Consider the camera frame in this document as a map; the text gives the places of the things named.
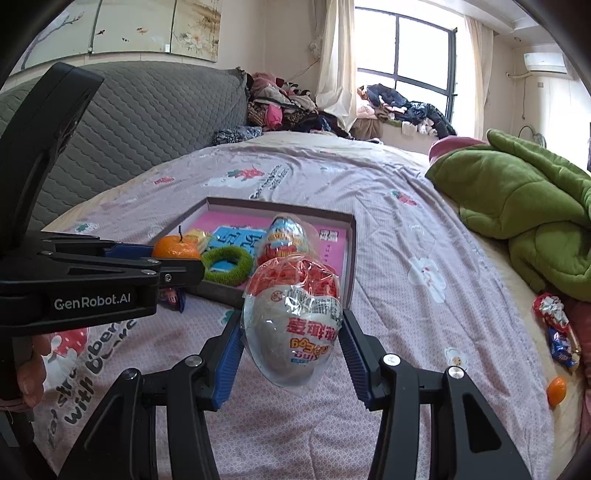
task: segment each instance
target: blue gripper pad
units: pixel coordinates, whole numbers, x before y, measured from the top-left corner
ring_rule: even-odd
[[[153,248],[150,245],[119,244],[110,250],[106,250],[105,256],[108,258],[135,260],[142,257],[151,257]]]
[[[349,323],[349,315],[343,312],[343,326],[339,332],[339,343],[343,349],[343,355],[345,356],[345,362],[347,363],[357,398],[365,404],[366,408],[370,408],[374,401],[371,393],[370,372],[355,342],[353,328],[356,326],[361,336],[363,336],[363,333],[355,317],[352,320],[355,321],[356,325],[352,326]]]
[[[232,333],[216,368],[215,387],[212,395],[212,404],[216,409],[220,408],[222,403],[230,398],[232,385],[244,350],[240,330],[240,312],[234,312],[226,328],[231,328]]]

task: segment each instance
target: screw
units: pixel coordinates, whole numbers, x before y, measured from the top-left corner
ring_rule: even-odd
[[[124,380],[133,380],[138,376],[138,373],[139,371],[136,368],[128,368],[127,370],[123,370],[121,376]]]
[[[188,367],[198,367],[203,363],[203,360],[198,355],[191,355],[185,359],[185,365]]]
[[[462,378],[464,376],[464,370],[462,370],[460,367],[451,367],[447,373],[449,374],[450,377],[455,378],[457,380],[459,380],[460,378]]]
[[[398,355],[394,355],[393,353],[389,353],[388,355],[384,355],[384,363],[391,367],[395,367],[396,365],[400,364],[400,357]]]

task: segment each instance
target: mandarin orange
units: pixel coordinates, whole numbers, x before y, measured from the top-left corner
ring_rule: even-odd
[[[197,244],[199,238],[192,235],[169,235],[154,245],[154,258],[196,258],[201,259]]]
[[[546,389],[546,395],[550,407],[554,408],[566,397],[566,380],[563,377],[553,379]]]

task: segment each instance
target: quilted fabric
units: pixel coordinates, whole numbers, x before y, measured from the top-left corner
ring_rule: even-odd
[[[33,210],[39,230],[80,202],[246,125],[246,74],[164,61],[84,67],[105,78]],[[0,95],[0,133],[37,79]]]

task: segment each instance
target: finger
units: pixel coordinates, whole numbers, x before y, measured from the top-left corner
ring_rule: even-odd
[[[31,395],[35,393],[38,385],[43,384],[46,376],[43,358],[35,353],[32,359],[22,364],[18,369],[18,386],[25,395]]]
[[[51,342],[47,335],[37,335],[33,337],[33,350],[40,355],[49,355],[51,353]]]
[[[36,407],[37,404],[43,398],[43,384],[37,385],[35,391],[30,395],[23,395],[22,399],[25,401],[27,406],[33,408]]]

